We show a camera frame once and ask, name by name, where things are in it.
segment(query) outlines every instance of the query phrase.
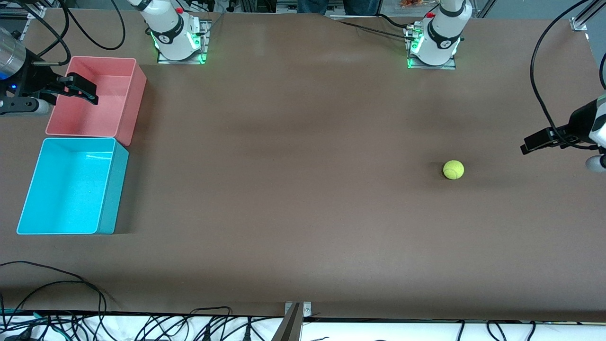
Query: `person's leg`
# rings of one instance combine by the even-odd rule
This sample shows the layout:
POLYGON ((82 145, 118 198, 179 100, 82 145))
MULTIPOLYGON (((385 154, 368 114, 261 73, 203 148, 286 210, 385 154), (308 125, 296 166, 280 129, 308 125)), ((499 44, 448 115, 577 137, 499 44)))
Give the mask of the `person's leg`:
POLYGON ((328 0, 297 0, 297 13, 326 14, 328 0))
POLYGON ((375 15, 379 9, 379 0, 343 0, 347 15, 375 15))

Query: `pink plastic container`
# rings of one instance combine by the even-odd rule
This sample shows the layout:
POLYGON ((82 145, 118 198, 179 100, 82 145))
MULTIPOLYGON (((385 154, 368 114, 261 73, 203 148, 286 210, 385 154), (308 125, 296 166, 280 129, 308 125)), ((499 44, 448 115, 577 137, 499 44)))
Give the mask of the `pink plastic container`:
POLYGON ((76 72, 97 85, 99 104, 58 96, 46 134, 114 137, 130 145, 147 78, 133 58, 75 56, 67 73, 76 72))

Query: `turquoise plastic container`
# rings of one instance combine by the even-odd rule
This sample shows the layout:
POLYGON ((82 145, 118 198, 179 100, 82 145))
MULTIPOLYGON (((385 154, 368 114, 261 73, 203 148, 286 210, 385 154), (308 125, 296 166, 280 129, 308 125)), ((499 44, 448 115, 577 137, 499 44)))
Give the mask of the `turquoise plastic container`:
POLYGON ((115 138, 47 138, 18 234, 112 234, 128 152, 115 138))

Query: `brown table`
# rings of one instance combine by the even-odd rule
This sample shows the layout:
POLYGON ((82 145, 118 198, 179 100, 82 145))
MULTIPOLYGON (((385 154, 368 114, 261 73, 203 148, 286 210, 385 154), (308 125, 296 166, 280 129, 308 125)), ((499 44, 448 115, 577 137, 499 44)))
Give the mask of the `brown table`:
MULTIPOLYGON (((76 15, 119 39, 115 13, 76 15)), ((519 150, 547 126, 528 80, 547 21, 470 21, 448 72, 407 69, 397 39, 319 15, 227 14, 206 65, 159 66, 140 15, 124 17, 117 51, 75 27, 66 38, 74 55, 137 58, 148 78, 116 234, 16 235, 48 117, 3 118, 1 261, 83 275, 114 310, 274 315, 308 300, 321 316, 604 319, 606 178, 584 169, 589 152, 519 150), (441 176, 450 159, 465 164, 458 181, 441 176)), ((47 19, 62 27, 60 12, 47 19)), ((51 40, 33 24, 26 44, 51 40)), ((601 93, 567 22, 536 71, 558 124, 601 93)), ((0 269, 9 306, 56 279, 0 269)), ((26 308, 95 302, 65 287, 26 308)))

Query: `tennis ball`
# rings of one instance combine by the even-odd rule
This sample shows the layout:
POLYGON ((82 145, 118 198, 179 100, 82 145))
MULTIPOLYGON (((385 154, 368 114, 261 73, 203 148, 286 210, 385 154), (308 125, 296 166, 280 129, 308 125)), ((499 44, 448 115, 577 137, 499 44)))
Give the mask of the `tennis ball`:
POLYGON ((450 180, 457 180, 463 176, 465 167, 463 167, 463 164, 460 161, 450 160, 444 164, 442 171, 444 172, 445 177, 450 180))

